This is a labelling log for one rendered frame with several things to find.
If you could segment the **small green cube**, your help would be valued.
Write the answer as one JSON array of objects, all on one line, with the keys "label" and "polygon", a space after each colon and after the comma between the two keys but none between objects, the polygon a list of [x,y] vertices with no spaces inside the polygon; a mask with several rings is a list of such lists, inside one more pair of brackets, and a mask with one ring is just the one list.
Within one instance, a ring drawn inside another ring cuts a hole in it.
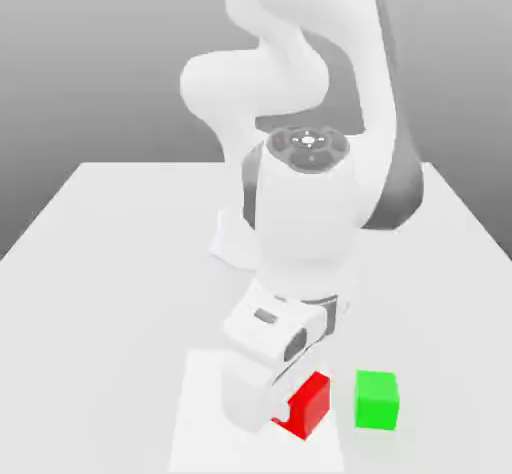
[{"label": "small green cube", "polygon": [[361,429],[396,429],[400,394],[392,372],[357,370],[354,390],[354,425]]}]

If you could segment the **small red cube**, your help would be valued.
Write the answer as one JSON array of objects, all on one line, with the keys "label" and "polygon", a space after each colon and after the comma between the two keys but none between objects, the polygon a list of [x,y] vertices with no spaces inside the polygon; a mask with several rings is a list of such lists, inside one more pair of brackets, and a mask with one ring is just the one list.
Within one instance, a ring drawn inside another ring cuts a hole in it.
[{"label": "small red cube", "polygon": [[272,421],[302,440],[306,440],[330,410],[331,380],[315,371],[288,400],[289,418]]}]

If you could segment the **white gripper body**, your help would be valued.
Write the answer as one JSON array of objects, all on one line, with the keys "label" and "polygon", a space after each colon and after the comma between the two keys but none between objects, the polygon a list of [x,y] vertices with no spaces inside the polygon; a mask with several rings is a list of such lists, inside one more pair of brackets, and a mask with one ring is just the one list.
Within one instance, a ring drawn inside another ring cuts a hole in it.
[{"label": "white gripper body", "polygon": [[291,363],[268,367],[233,350],[221,363],[221,407],[238,428],[257,433],[272,418],[282,418],[289,399],[327,360],[331,344],[322,341]]}]

